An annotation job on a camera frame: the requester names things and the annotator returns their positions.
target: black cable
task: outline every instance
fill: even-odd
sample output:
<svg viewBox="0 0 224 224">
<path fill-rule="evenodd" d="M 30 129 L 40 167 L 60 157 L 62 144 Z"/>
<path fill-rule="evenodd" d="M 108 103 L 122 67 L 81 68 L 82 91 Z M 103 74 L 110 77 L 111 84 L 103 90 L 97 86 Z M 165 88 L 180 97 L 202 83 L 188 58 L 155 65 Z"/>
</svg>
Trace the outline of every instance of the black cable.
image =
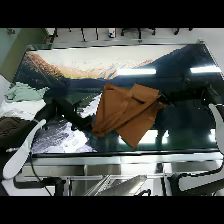
<svg viewBox="0 0 224 224">
<path fill-rule="evenodd" d="M 39 176 L 37 175 L 37 173 L 36 173 L 35 170 L 34 170 L 33 160 L 32 160 L 32 152 L 29 152 L 29 155 L 30 155 L 30 165 L 31 165 L 32 171 L 33 171 L 35 177 L 36 177 L 36 178 L 38 179 L 38 181 L 41 183 L 41 179 L 39 178 Z M 44 188 L 46 189 L 46 191 L 48 192 L 48 194 L 49 194 L 50 196 L 52 196 L 51 192 L 47 189 L 47 187 L 44 186 Z"/>
</svg>

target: glossy table surface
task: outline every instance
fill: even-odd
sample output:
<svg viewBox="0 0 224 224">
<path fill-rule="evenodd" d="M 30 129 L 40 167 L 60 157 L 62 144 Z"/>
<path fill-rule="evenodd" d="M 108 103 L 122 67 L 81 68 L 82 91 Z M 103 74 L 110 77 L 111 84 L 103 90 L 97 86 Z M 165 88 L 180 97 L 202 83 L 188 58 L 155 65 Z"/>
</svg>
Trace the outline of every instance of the glossy table surface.
<svg viewBox="0 0 224 224">
<path fill-rule="evenodd" d="M 131 88 L 135 83 L 160 93 L 187 88 L 186 79 L 211 83 L 224 98 L 223 78 L 207 46 L 198 44 L 150 44 L 147 41 L 74 44 L 74 47 L 35 45 L 26 51 L 13 82 L 34 88 L 48 86 L 45 98 L 65 97 L 71 103 L 82 100 L 78 112 L 92 115 L 106 83 Z M 195 73 L 191 68 L 199 68 Z M 116 132 L 104 138 L 90 132 L 72 132 L 63 118 L 35 138 L 35 153 L 87 153 L 211 150 L 217 149 L 214 118 L 200 100 L 177 102 L 161 110 L 153 127 L 137 148 L 125 144 Z M 157 136 L 163 136 L 158 144 Z"/>
</svg>

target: white floor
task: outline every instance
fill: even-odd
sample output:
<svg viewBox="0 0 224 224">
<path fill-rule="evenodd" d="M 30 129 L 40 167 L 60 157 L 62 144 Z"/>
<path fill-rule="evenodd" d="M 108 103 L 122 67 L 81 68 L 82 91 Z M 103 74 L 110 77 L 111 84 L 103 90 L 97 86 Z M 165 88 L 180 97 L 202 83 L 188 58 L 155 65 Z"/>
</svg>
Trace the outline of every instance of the white floor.
<svg viewBox="0 0 224 224">
<path fill-rule="evenodd" d="M 156 28 L 156 35 L 152 35 L 152 30 L 147 28 L 142 29 L 142 39 L 152 38 L 172 38 L 172 42 L 179 40 L 197 41 L 202 39 L 207 43 L 212 55 L 218 63 L 221 70 L 224 72 L 224 28 L 194 28 L 189 31 L 188 28 L 181 28 L 178 35 L 174 35 L 173 28 Z M 58 28 L 58 37 L 54 39 L 54 43 L 83 41 L 80 28 L 71 28 L 72 32 L 69 32 L 68 28 Z M 108 37 L 108 28 L 98 28 L 99 40 L 113 40 Z M 96 40 L 95 28 L 84 28 L 84 34 L 86 41 Z M 124 36 L 121 35 L 121 28 L 116 28 L 116 39 L 137 39 L 138 31 L 133 29 L 126 31 Z"/>
</svg>

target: brown shirt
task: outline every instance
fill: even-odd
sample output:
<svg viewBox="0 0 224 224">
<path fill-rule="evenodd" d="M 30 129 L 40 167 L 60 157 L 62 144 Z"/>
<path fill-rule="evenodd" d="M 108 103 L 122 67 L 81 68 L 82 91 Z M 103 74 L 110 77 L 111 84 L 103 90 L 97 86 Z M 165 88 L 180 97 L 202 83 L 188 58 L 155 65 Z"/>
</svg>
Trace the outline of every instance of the brown shirt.
<svg viewBox="0 0 224 224">
<path fill-rule="evenodd" d="M 92 132 L 99 137 L 116 132 L 131 146 L 149 130 L 159 109 L 159 90 L 134 84 L 128 90 L 108 83 L 104 86 Z"/>
</svg>

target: light green cloth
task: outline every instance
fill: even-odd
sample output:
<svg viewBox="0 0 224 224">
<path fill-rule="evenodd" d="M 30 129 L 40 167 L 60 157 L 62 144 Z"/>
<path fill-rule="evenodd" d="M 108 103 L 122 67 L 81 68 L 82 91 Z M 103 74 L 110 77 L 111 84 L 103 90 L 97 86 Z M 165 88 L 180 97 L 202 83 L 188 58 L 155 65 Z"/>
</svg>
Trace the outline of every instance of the light green cloth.
<svg viewBox="0 0 224 224">
<path fill-rule="evenodd" d="M 37 101 L 43 98 L 48 89 L 48 87 L 45 87 L 36 90 L 35 88 L 31 88 L 28 84 L 16 82 L 16 85 L 6 92 L 5 98 L 7 102 L 19 102 L 24 100 Z"/>
</svg>

